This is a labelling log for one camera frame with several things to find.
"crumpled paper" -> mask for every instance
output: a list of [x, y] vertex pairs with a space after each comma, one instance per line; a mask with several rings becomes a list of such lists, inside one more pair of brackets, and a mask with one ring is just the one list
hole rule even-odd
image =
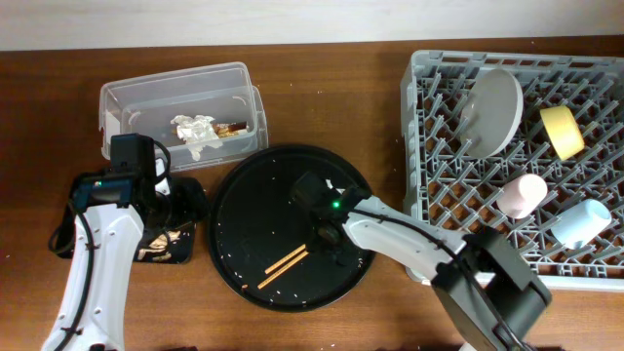
[[[172, 124], [177, 123], [177, 137], [184, 140], [184, 143], [191, 145], [198, 142], [212, 141], [207, 146], [218, 148], [223, 145], [221, 141], [218, 141], [218, 135], [215, 133], [215, 129], [211, 124], [215, 118], [210, 116], [197, 115], [195, 118], [178, 115], [172, 120]], [[199, 161], [201, 158], [200, 152], [206, 145], [192, 145], [188, 146], [193, 160]]]

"wooden table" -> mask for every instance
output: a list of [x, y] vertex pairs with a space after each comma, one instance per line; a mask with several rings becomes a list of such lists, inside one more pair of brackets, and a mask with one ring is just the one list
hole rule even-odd
[[[102, 84], [242, 61], [260, 90], [271, 144], [307, 143], [342, 155], [399, 209], [405, 194], [399, 82], [411, 53], [423, 49], [624, 56], [624, 36], [0, 53], [0, 348], [38, 349], [59, 311], [70, 262], [49, 253], [46, 243], [71, 180], [106, 164], [99, 151]], [[185, 175], [214, 193], [233, 167]], [[624, 294], [554, 292], [527, 340], [621, 349], [622, 306]], [[387, 257], [380, 255], [337, 303], [277, 313], [229, 290], [202, 235], [186, 265], [133, 266], [125, 335], [129, 350], [415, 350], [462, 343], [433, 291]]]

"black plate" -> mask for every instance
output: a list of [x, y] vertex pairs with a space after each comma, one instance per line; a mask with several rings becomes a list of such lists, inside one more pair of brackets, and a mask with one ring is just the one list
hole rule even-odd
[[243, 161], [214, 198], [208, 243], [214, 265], [240, 296], [268, 309], [309, 311], [343, 297], [364, 277], [374, 253], [346, 241], [340, 252], [315, 250], [263, 289], [264, 270], [316, 235], [290, 201], [293, 183], [311, 171], [334, 187], [370, 189], [341, 157], [312, 146], [278, 146]]

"gray dish rack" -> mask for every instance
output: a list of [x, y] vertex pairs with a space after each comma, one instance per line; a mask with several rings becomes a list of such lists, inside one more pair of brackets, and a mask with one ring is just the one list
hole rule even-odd
[[[475, 81], [495, 68], [520, 82], [523, 120], [500, 153], [476, 159], [458, 140], [460, 112]], [[624, 59], [418, 51], [401, 92], [406, 214], [451, 229], [496, 227], [551, 289], [624, 292]], [[566, 161], [539, 117], [539, 109], [558, 105], [570, 108], [586, 144]], [[549, 192], [530, 216], [515, 220], [494, 203], [502, 185], [526, 173], [542, 176]], [[609, 208], [611, 225], [568, 250], [549, 228], [589, 198]]]

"wooden stick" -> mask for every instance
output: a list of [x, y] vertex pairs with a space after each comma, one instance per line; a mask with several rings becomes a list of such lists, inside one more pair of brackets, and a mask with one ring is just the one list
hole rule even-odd
[[288, 262], [284, 267], [280, 268], [277, 272], [273, 273], [273, 275], [268, 277], [264, 282], [260, 283], [257, 286], [257, 288], [258, 289], [264, 288], [267, 284], [271, 283], [275, 278], [279, 277], [280, 275], [282, 275], [282, 273], [286, 272], [289, 268], [291, 268], [294, 265], [296, 265], [297, 262], [301, 261], [301, 259], [306, 257], [308, 254], [309, 254], [309, 252], [300, 253], [292, 261]]
[[282, 264], [286, 263], [287, 260], [293, 258], [296, 254], [299, 254], [300, 252], [305, 250], [305, 244], [301, 245], [300, 247], [296, 248], [292, 253], [289, 253], [286, 255], [286, 257], [280, 259], [279, 261], [275, 262], [275, 264], [273, 264], [272, 266], [266, 268], [264, 270], [265, 274], [269, 274], [271, 272], [273, 272], [274, 270], [278, 269]]

